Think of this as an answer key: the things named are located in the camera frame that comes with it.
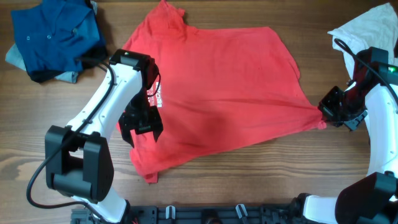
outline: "folded clothing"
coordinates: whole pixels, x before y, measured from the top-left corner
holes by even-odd
[[[135,135],[130,157],[147,182],[198,156],[287,134],[325,128],[299,85],[297,65],[268,27],[205,30],[184,23],[166,1],[153,9],[123,49],[155,58],[162,82],[148,94],[164,125]]]
[[[394,47],[398,39],[398,17],[390,3],[372,8],[341,27],[329,31],[328,34],[333,36],[333,48],[343,52],[351,78],[354,73],[354,59],[334,42],[335,38],[343,40],[354,54],[369,47],[387,50],[388,63],[398,66],[398,58],[394,58]]]
[[[94,10],[94,14],[97,15],[98,5],[97,2],[90,1],[90,3],[86,4]],[[24,59],[22,58],[21,53],[18,50],[16,44],[14,44],[6,54],[6,62],[10,63],[11,65],[22,69],[26,72],[26,67],[24,63]],[[60,75],[57,75],[55,79],[62,80],[69,83],[76,83],[77,77],[79,76],[78,72],[62,72]]]
[[[35,82],[82,71],[87,65],[77,57],[106,58],[93,6],[85,0],[43,0],[32,9],[12,11],[11,16],[17,48]]]

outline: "green led light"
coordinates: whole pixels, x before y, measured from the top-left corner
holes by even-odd
[[[397,69],[395,67],[388,67],[388,70],[392,73],[392,72],[396,71]]]

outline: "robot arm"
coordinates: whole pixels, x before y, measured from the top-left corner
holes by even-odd
[[[387,64],[388,52],[371,47],[357,54],[398,93],[397,67]],[[335,86],[320,102],[326,121],[351,131],[365,120],[371,145],[367,177],[347,187],[339,197],[308,196],[303,215],[321,223],[392,223],[398,192],[398,107],[391,91],[356,61],[346,91]]]
[[[148,55],[118,50],[110,60],[114,73],[113,87],[90,121],[64,150],[46,165],[47,186],[77,201],[86,202],[103,222],[131,223],[130,206],[111,187],[113,164],[108,142],[117,122],[122,134],[132,146],[130,130],[137,134],[152,131],[155,140],[163,130],[162,120],[155,106],[149,106],[147,89],[152,86],[159,71]],[[45,136],[46,157],[56,151],[62,142],[85,122],[99,105],[111,85],[111,72],[88,104],[65,128],[52,126]],[[83,149],[83,158],[70,155]]]

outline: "wooden table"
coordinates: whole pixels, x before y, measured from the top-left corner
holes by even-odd
[[[198,28],[269,26],[298,64],[300,84],[313,105],[327,91],[345,87],[342,54],[331,47],[333,30],[385,1],[172,1],[186,9],[186,21]],[[37,0],[0,0],[0,55],[14,42],[10,11],[35,6]],[[98,20],[109,52],[120,48],[157,1],[102,0]],[[64,126],[91,98],[104,73],[85,71],[76,85],[49,81],[41,85],[0,62],[0,223],[68,223],[70,207],[41,210],[25,198],[26,185],[44,158],[44,134]],[[363,178],[369,164],[365,125],[352,133],[328,127],[195,159],[161,172],[148,185],[129,159],[130,147],[119,133],[110,141],[115,167],[113,186],[132,205],[210,205],[288,202],[301,192],[336,196]],[[69,201],[47,189],[44,173],[33,189],[42,203]]]

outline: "black plastic base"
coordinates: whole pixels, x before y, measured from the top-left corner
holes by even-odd
[[[263,205],[259,207],[246,207],[248,224],[288,224],[288,223],[315,223],[305,218],[289,218],[290,204]],[[202,211],[212,209],[217,212],[223,224],[245,223],[239,219],[235,207],[194,207],[175,208],[175,219],[166,219],[166,208],[155,206],[131,207],[131,223],[137,224],[202,224]],[[96,221],[87,209],[72,210],[71,224],[95,224]]]

